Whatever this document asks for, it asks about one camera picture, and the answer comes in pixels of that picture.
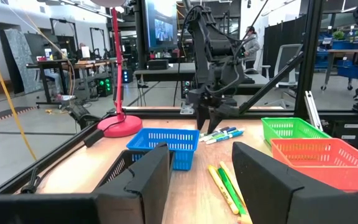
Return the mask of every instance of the red desk lamp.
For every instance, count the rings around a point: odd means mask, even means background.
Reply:
[[[142,120],[136,116],[126,115],[122,109],[122,100],[121,100],[121,84],[122,84],[122,55],[120,48],[120,41],[118,36],[118,21],[117,21],[117,11],[115,8],[111,9],[111,22],[114,29],[114,36],[116,37],[116,54],[117,54],[117,98],[114,104],[117,108],[117,116],[107,118],[102,120],[98,124],[98,129],[104,131],[104,137],[108,138],[118,138],[124,136],[130,136],[137,133],[142,129]]]

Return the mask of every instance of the green highlighter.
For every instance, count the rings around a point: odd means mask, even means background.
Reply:
[[[218,169],[218,173],[219,173],[219,176],[221,176],[224,186],[227,188],[227,191],[229,192],[231,198],[233,199],[234,203],[236,204],[237,208],[239,209],[240,215],[246,215],[247,212],[246,212],[244,206],[242,206],[242,203],[241,203],[239,197],[237,196],[236,192],[234,191],[234,188],[231,185],[230,180],[227,177],[226,173],[224,172],[224,170],[222,168]]]

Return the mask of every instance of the red lamp base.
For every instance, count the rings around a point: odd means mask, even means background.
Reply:
[[[99,122],[98,129],[105,130],[109,125],[121,121],[118,116],[107,118]],[[105,130],[104,137],[119,138],[138,133],[143,128],[142,120],[138,117],[127,115],[125,121],[111,126]]]

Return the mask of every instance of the green plastic basket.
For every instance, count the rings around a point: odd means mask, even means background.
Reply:
[[[269,144],[275,138],[330,138],[300,118],[262,118],[262,123]]]

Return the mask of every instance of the red basket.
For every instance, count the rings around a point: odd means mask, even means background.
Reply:
[[[272,139],[273,157],[325,184],[358,190],[358,150],[341,139]]]

